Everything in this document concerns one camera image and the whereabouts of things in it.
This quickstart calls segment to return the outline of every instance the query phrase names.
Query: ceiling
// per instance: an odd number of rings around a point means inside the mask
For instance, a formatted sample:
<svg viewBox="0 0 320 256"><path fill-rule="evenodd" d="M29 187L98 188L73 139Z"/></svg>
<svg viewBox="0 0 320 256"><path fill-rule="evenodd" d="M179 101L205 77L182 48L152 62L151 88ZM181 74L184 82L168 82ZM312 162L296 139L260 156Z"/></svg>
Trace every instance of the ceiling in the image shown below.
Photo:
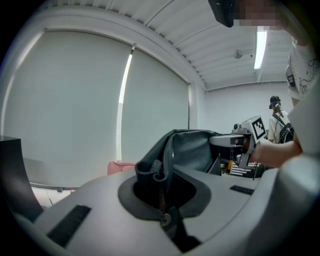
<svg viewBox="0 0 320 256"><path fill-rule="evenodd" d="M207 90L286 80L291 37L269 31L262 68L254 69L256 27L219 24L208 0L50 0L41 8L63 5L106 9L144 24L189 61Z"/></svg>

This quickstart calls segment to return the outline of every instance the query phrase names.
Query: black velcro strip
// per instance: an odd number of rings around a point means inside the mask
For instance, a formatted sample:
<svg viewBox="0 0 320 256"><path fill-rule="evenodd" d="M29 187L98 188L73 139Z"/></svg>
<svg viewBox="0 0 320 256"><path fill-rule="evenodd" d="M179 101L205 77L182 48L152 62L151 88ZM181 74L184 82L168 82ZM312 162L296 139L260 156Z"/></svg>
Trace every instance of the black velcro strip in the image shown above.
<svg viewBox="0 0 320 256"><path fill-rule="evenodd" d="M58 245L65 247L90 211L91 208L87 206L77 205L48 233L47 236Z"/></svg>
<svg viewBox="0 0 320 256"><path fill-rule="evenodd" d="M240 193L244 193L244 194L250 195L250 196L255 191L254 189L243 187L243 186L237 186L237 185L234 185L234 186L230 187L230 189L234 190L234 191L237 191L237 192L240 192Z"/></svg>

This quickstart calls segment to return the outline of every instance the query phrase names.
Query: backpack strap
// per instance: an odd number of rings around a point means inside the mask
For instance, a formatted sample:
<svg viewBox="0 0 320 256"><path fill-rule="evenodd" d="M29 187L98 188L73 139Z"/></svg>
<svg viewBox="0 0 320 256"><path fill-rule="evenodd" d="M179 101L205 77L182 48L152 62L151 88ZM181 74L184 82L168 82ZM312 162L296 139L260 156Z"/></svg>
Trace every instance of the backpack strap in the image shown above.
<svg viewBox="0 0 320 256"><path fill-rule="evenodd" d="M275 113L273 113L272 115L277 121L279 121L280 124L282 124L282 126L286 126L284 121L282 121L281 117L279 115L276 115Z"/></svg>

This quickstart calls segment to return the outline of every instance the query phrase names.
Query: backpack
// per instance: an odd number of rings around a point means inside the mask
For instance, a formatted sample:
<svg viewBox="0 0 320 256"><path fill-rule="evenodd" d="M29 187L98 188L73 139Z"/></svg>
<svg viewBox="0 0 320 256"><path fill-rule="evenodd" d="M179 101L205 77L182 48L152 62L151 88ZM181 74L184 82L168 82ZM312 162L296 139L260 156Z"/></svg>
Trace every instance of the backpack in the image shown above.
<svg viewBox="0 0 320 256"><path fill-rule="evenodd" d="M287 124L285 124L284 121L282 121L282 119L280 118L280 116L277 116L275 113L272 116L283 126L283 128L280 131L280 139L278 144L293 141L295 130L292 127L291 123L288 122Z"/></svg>

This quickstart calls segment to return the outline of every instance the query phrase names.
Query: red cloth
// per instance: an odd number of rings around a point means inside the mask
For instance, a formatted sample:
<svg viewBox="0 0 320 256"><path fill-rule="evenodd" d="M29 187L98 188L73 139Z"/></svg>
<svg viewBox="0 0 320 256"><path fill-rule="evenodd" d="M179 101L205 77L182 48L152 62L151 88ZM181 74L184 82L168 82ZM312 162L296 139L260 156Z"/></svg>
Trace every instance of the red cloth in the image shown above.
<svg viewBox="0 0 320 256"><path fill-rule="evenodd" d="M135 163L128 163L128 162L110 162L108 164L107 174L116 174L120 172L126 172L133 170L135 168Z"/></svg>

